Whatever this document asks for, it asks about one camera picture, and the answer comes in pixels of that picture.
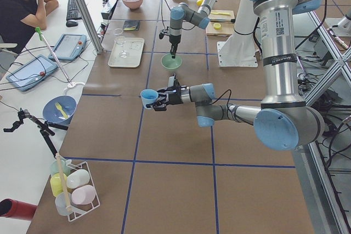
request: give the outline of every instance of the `red cylinder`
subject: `red cylinder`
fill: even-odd
[[[6,218],[32,220],[36,209],[36,205],[10,198],[0,202],[0,216]]]

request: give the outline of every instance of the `brown table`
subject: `brown table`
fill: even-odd
[[[196,0],[167,0],[181,1],[196,8]],[[236,13],[239,2],[219,0],[214,9]],[[246,124],[199,128],[193,104],[143,110],[140,91],[165,87],[171,75],[160,63],[170,49],[167,37],[158,39],[160,5],[145,0],[131,11],[118,3],[109,28],[141,20],[138,32],[126,33],[145,39],[141,64],[112,69],[110,53],[98,55],[61,147],[63,156],[88,161],[101,206],[68,222],[47,184],[27,233],[313,233],[290,152],[263,146]],[[169,19],[165,5],[163,18]],[[214,83],[217,96],[230,88],[234,103],[259,105],[262,63],[219,68],[216,43],[223,40],[199,28],[183,31],[180,83]],[[113,35],[106,35],[103,46],[112,45]]]

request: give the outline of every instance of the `stick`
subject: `stick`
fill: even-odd
[[[67,209],[68,212],[72,212],[72,206],[71,206],[71,202],[70,202],[70,197],[68,196],[67,185],[66,185],[66,181],[65,181],[65,177],[64,177],[64,172],[62,170],[60,154],[57,153],[55,157],[56,157],[56,160],[57,160],[57,166],[59,168],[60,179],[61,179],[61,186],[62,186],[62,189],[64,191],[64,195],[65,195],[66,209]]]

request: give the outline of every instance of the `black tripod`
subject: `black tripod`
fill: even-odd
[[[12,124],[11,128],[4,128],[4,132],[5,133],[12,133],[14,130],[16,130],[17,128],[19,128],[21,126],[21,124],[24,124],[23,120],[25,118],[29,118],[32,122],[36,123],[38,128],[40,129],[40,133],[43,136],[45,142],[47,143],[47,145],[49,146],[51,153],[53,153],[54,157],[57,154],[57,150],[55,148],[55,146],[53,145],[53,142],[50,139],[50,135],[53,136],[55,135],[55,133],[50,130],[49,127],[54,127],[54,128],[58,128],[61,130],[68,130],[67,126],[61,125],[61,124],[56,124],[56,123],[50,123],[45,121],[44,123],[42,123],[41,121],[38,120],[37,117],[30,115],[28,110],[22,110],[20,109],[20,111],[17,113],[19,121],[15,121]]]

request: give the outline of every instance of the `green handle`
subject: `green handle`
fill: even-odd
[[[40,30],[40,27],[36,27],[36,28],[35,28],[35,32],[37,32],[37,33],[39,34],[40,40],[43,41],[43,37],[42,37],[43,33],[42,33],[42,31]]]

